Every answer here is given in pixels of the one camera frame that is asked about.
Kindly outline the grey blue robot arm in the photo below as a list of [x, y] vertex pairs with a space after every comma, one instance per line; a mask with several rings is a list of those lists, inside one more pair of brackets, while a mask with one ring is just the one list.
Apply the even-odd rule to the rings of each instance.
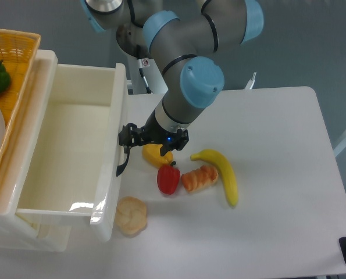
[[142, 30], [142, 46], [155, 61], [167, 92], [142, 127], [123, 126], [119, 144], [125, 153], [135, 146], [159, 144], [160, 153], [182, 150], [189, 125], [224, 87], [221, 68], [209, 58], [227, 46], [241, 45], [263, 30], [257, 1], [201, 1], [196, 18], [182, 21], [160, 1], [82, 1], [93, 28], [105, 31], [132, 24]]

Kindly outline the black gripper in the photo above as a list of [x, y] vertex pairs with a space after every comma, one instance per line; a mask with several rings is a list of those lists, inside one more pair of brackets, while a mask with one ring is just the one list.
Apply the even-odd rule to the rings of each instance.
[[118, 135], [119, 145], [123, 147], [124, 153], [129, 153], [135, 146], [141, 146], [142, 141], [150, 144], [162, 144], [160, 155], [165, 156], [168, 152], [181, 151], [189, 141], [188, 130], [178, 129], [175, 133], [165, 130], [158, 123], [155, 112], [152, 112], [146, 123], [138, 128], [133, 123], [122, 127]]

